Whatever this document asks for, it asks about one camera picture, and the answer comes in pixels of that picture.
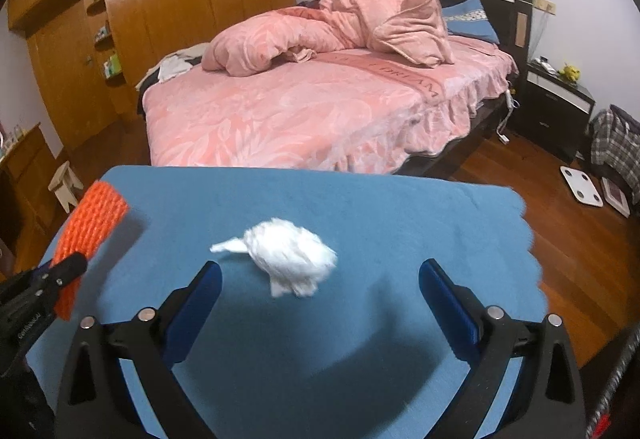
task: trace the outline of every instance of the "metal screw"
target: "metal screw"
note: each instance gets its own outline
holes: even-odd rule
[[[153,307],[145,307],[138,313],[138,320],[148,322],[156,317],[156,310]]]
[[[486,313],[494,320],[499,320],[504,316],[504,311],[497,305],[492,305],[486,308]]]
[[[93,316],[85,316],[80,320],[80,326],[82,329],[91,329],[95,324],[95,318]]]
[[[552,324],[554,327],[559,327],[562,325],[562,318],[557,314],[549,314],[549,316],[547,316],[546,319],[549,320],[549,323]]]

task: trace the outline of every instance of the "nightstand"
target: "nightstand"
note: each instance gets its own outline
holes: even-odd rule
[[[571,163],[580,147],[595,101],[589,91],[530,62],[525,88],[516,95],[514,129]]]

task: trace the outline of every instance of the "crumpled white tissue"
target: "crumpled white tissue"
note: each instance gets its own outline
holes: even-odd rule
[[[337,260],[334,250],[324,245],[318,235],[280,218],[247,229],[242,239],[214,244],[210,251],[248,253],[270,276],[273,297],[290,292],[296,296],[313,295],[318,282],[329,276]]]

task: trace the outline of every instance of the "blue table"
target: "blue table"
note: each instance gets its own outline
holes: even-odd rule
[[[313,298],[272,299],[248,257],[215,257],[222,295],[174,373],[220,439],[422,439],[468,371],[420,295],[430,257],[485,305],[533,321],[546,312],[524,203],[508,188],[248,168],[118,167],[104,180],[130,213],[82,278],[71,323],[55,321],[28,354],[53,408],[82,316],[110,323],[158,307],[213,258],[210,244],[272,216],[320,235],[338,267]],[[130,361],[123,367],[147,430],[164,437]]]

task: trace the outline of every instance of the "red object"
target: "red object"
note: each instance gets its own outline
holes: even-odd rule
[[[609,428],[611,425],[611,420],[609,419],[609,414],[605,414],[598,421],[598,425],[596,426],[596,430],[593,432],[593,436],[591,439],[598,439],[602,434],[604,434],[605,430]]]
[[[92,184],[60,235],[51,267],[75,252],[91,260],[128,210],[127,202],[109,183],[97,181]],[[76,278],[60,293],[54,308],[59,318],[66,321],[71,318],[79,287],[80,279]]]

